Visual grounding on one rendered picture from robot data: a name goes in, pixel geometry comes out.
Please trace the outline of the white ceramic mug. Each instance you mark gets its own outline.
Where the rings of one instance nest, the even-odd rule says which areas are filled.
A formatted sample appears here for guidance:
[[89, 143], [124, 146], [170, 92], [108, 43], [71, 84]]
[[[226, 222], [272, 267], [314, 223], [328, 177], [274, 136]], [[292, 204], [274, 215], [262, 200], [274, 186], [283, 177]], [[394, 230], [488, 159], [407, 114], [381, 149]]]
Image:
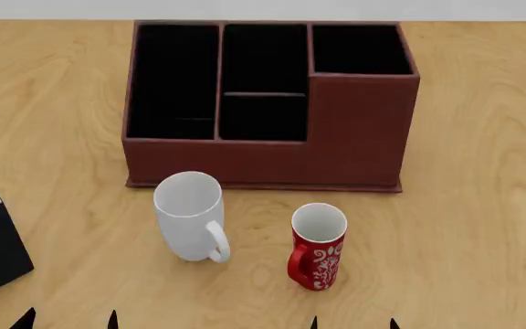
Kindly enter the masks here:
[[178, 257], [229, 260], [222, 188], [211, 175], [180, 172], [167, 177], [155, 188], [153, 205], [164, 240]]

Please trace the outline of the red patterned mug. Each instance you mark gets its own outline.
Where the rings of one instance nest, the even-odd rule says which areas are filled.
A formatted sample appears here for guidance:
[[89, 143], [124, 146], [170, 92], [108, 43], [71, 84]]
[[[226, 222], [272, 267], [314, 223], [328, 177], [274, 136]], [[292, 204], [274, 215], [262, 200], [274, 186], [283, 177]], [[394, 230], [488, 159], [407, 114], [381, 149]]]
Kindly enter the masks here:
[[333, 205], [299, 207], [291, 218], [289, 277], [307, 290], [328, 290], [336, 280], [347, 228], [346, 216]]

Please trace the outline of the dark red compartment caddy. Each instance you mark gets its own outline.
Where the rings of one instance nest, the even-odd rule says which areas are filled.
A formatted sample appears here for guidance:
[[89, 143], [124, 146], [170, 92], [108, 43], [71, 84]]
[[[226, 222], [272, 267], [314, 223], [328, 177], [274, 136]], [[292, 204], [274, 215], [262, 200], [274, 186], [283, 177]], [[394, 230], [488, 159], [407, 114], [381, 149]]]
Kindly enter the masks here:
[[139, 20], [131, 42], [128, 186], [401, 191], [420, 75], [398, 23]]

